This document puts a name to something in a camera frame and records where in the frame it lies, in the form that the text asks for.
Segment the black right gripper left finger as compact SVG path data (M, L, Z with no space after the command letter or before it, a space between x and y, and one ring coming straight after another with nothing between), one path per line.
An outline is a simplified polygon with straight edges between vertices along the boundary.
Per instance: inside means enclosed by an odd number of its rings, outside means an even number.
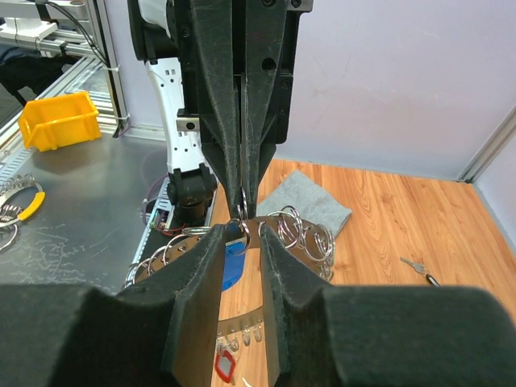
M208 386L226 244L186 254L111 296L88 285L3 285L4 386Z

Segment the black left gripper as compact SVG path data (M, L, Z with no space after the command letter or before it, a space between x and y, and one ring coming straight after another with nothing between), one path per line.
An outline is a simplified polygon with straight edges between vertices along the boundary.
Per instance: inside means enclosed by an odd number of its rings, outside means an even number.
M173 32L185 111L225 189L231 217L256 214L258 190L286 140L298 28L311 1L175 1Z

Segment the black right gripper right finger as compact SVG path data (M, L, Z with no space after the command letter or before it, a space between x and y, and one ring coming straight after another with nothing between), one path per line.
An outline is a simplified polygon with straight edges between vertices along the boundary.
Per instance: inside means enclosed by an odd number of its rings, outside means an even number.
M271 386L512 386L515 327L477 287L332 285L260 238Z

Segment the silver key with blue tag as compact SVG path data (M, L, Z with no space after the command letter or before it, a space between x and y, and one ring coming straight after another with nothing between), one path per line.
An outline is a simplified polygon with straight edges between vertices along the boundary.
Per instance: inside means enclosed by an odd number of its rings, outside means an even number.
M233 232L234 236L226 242L225 247L223 292L229 290L242 277L245 254L251 244L251 232L245 221L239 221L238 225L230 225L230 231Z

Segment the large metal keyring disc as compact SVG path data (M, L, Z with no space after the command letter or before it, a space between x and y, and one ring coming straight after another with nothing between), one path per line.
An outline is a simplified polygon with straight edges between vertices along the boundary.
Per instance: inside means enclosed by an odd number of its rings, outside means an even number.
M257 247L261 232L266 226L271 227L283 246L312 272L324 281L330 281L333 277L333 233L320 223L312 223L301 218L293 206L284 206L253 220L233 221L231 225L237 226L237 232L226 242L223 291L236 285L243 276L246 253ZM172 238L149 257L135 261L129 266L123 288L150 277L165 265L186 254L209 230L208 226L184 227L172 234ZM260 342L263 338L262 326L261 307L218 322L214 370L220 380L226 383L234 380L235 354L239 350L239 345L247 347L252 341Z

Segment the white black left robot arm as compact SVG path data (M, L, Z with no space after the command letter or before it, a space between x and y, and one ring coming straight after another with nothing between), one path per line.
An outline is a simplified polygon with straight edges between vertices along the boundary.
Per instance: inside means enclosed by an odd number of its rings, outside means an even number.
M218 185L230 215L256 216L258 188L289 128L298 28L310 1L130 1L135 56L156 92L168 196L180 223Z

